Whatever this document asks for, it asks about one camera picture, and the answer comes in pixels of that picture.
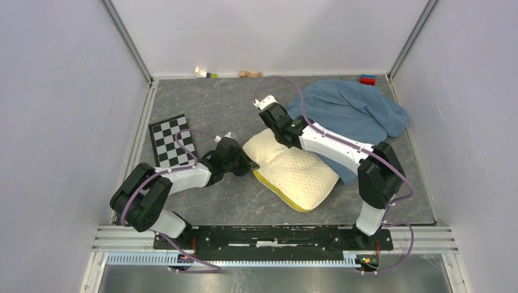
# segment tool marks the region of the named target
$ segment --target blue cloth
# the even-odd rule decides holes
[[[325,79],[303,89],[308,118],[330,131],[359,142],[378,144],[400,135],[408,124],[406,111],[386,99],[373,86],[359,82]],[[286,108],[291,118],[302,115],[301,97]],[[356,175],[335,161],[319,157],[349,184]]]

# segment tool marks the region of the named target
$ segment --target black mounting plate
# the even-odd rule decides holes
[[[354,235],[351,226],[339,225],[193,226],[175,242],[185,250],[195,243],[196,257],[206,261],[343,260],[343,251],[375,251],[376,242],[394,249],[389,230],[379,230],[363,248]],[[174,249],[163,237],[153,248]]]

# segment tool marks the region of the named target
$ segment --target cream textured cushion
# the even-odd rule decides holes
[[[316,154],[281,145],[270,129],[252,137],[243,150],[260,166],[255,177],[299,212],[315,209],[338,181]]]

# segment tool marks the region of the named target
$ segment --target white wall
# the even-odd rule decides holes
[[[426,0],[113,0],[154,76],[387,73]]]
[[[78,292],[146,83],[100,1],[0,4],[0,292]]]
[[[518,2],[440,1],[395,78],[473,292],[516,291]]]

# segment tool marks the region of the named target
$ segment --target quilted fabric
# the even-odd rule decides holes
[[[243,150],[260,166],[255,177],[299,212],[315,209],[338,181],[317,155],[281,145],[270,129],[253,136]]]

